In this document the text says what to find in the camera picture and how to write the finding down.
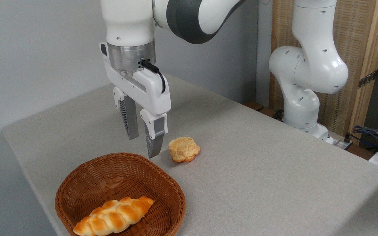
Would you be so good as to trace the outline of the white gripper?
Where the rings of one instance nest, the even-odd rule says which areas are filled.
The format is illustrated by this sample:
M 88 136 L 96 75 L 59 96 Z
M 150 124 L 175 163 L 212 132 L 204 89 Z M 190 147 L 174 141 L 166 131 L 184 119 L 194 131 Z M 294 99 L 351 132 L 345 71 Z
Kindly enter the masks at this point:
M 129 140 L 138 137 L 136 104 L 144 121 L 148 158 L 159 155 L 164 134 L 168 133 L 167 112 L 171 109 L 166 78 L 155 66 L 156 48 L 153 42 L 132 47 L 120 47 L 102 42 L 107 77 L 113 89 Z

